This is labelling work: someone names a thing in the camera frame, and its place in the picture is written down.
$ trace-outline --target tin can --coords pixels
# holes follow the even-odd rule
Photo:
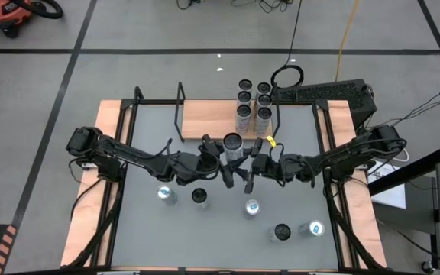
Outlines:
[[[235,130],[239,134],[246,134],[251,120],[251,107],[240,105],[237,107],[237,118],[235,120]]]
[[[305,237],[320,237],[324,234],[325,228],[321,221],[313,220],[298,227],[298,232]]]
[[[244,142],[237,133],[230,133],[223,138],[223,151],[228,161],[238,160],[244,156]]]
[[[259,85],[257,85],[257,92],[256,92],[256,100],[261,95],[269,95],[271,94],[271,85],[267,84],[266,82],[261,82]]]
[[[249,79],[243,79],[238,83],[239,91],[252,93],[252,82]]]
[[[191,193],[191,198],[196,204],[201,208],[205,209],[208,207],[208,202],[206,201],[206,191],[203,188],[196,188]]]
[[[240,105],[250,106],[251,105],[251,98],[252,98],[252,96],[249,92],[240,91],[237,94],[237,107]]]
[[[255,199],[249,199],[244,206],[244,218],[252,219],[255,218],[259,213],[259,202]]]
[[[177,202],[176,193],[165,184],[159,186],[157,197],[168,205],[175,205]]]
[[[271,115],[272,112],[268,108],[259,108],[256,116],[256,136],[260,137],[266,132],[271,123]]]
[[[273,100],[271,100],[271,96],[270,95],[261,95],[256,100],[256,112],[260,108],[268,108],[269,110],[271,110],[271,105],[272,104],[273,104]]]
[[[270,229],[271,241],[286,241],[291,236],[291,229],[288,225],[278,224]]]

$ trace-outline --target floor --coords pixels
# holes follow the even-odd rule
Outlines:
[[[6,273],[59,267],[78,189],[64,147],[75,127],[94,124],[102,99],[130,98],[136,85],[169,99],[179,81],[191,99],[230,99],[240,79],[267,81],[286,61],[298,1],[270,14],[229,0],[185,11],[174,0],[58,2],[64,18],[33,18],[14,40],[0,32],[0,225],[18,228]],[[290,62],[305,85],[335,80],[353,4],[303,1]],[[402,117],[440,91],[440,1],[361,0],[345,48],[339,80],[373,86],[371,124]],[[279,84],[295,78],[283,73]],[[410,162],[439,149],[440,106],[397,130]],[[424,253],[380,233],[390,267],[420,272]]]

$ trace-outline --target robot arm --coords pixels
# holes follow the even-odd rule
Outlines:
[[[254,176],[276,180],[281,186],[294,178],[303,182],[311,180],[313,187],[314,177],[325,168],[330,167],[334,179],[346,180],[359,165],[374,157],[395,157],[406,146],[405,140],[399,137],[395,128],[385,125],[323,154],[314,157],[281,154],[276,162],[269,155],[259,153],[262,140],[258,138],[252,148],[244,149],[244,157],[223,165],[220,161],[222,143],[211,140],[207,134],[198,146],[199,156],[179,151],[172,154],[169,150],[171,142],[169,139],[166,147],[153,155],[116,141],[102,134],[98,128],[82,127],[74,131],[66,149],[74,157],[96,164],[99,177],[105,180],[123,179],[122,160],[144,168],[159,181],[170,182],[176,177],[181,186],[196,180],[211,180],[220,173],[225,185],[232,188],[232,175],[237,173],[247,181],[245,192],[251,193]],[[254,158],[250,171],[240,168],[248,157]]]

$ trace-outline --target black floor stripe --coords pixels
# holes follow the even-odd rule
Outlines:
[[[72,54],[71,49],[0,49],[0,54]],[[167,54],[288,54],[289,49],[78,49],[78,54],[95,55],[167,55]],[[338,55],[338,49],[293,49],[293,54]],[[344,55],[402,55],[425,56],[440,55],[440,50],[384,50],[384,49],[346,49]]]
[[[164,54],[288,54],[289,49],[82,49],[81,54],[164,55]],[[338,55],[339,49],[293,49],[292,54]],[[344,55],[439,55],[440,50],[343,50]]]
[[[96,6],[96,1],[97,0],[91,0],[91,2],[89,3],[88,11],[86,12],[86,16],[84,17],[84,21],[82,23],[81,30],[79,31],[79,36],[77,37],[73,53],[70,57],[69,63],[67,64],[66,72],[64,73],[63,80],[60,84],[59,92],[57,93],[55,101],[53,102],[52,111],[50,112],[49,120],[47,122],[47,125],[45,126],[44,135],[42,136],[40,145],[38,146],[37,154],[34,158],[33,164],[31,165],[27,182],[25,183],[20,202],[18,203],[18,207],[16,208],[15,216],[13,218],[12,224],[16,226],[16,228],[20,228],[24,214],[27,210],[31,193],[33,192],[35,182],[37,181],[37,176],[42,165],[42,161],[44,160],[45,153],[47,151],[53,127],[55,126],[55,123],[57,121],[60,107],[62,106],[64,96],[66,95],[67,86],[69,85],[70,78],[76,65],[77,57],[79,56],[79,49],[83,45],[89,22],[91,21],[92,13],[94,12]]]
[[[72,54],[73,49],[0,49],[0,54]]]
[[[427,20],[427,24],[431,29],[432,35],[434,35],[435,42],[437,42],[437,45],[439,45],[439,49],[440,49],[440,33],[439,30],[437,29],[437,26],[435,25],[434,19],[432,19],[429,8],[427,8],[427,4],[424,2],[424,0],[417,0],[417,1],[420,5],[420,8],[422,9],[422,12],[424,13],[425,19]]]

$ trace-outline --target red vacuum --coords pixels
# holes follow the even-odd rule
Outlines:
[[[48,12],[42,2],[31,0],[0,0],[0,30],[9,38],[18,36],[18,28],[30,20],[32,15],[43,18],[59,19],[63,16],[62,8],[54,0],[41,0],[55,9]]]

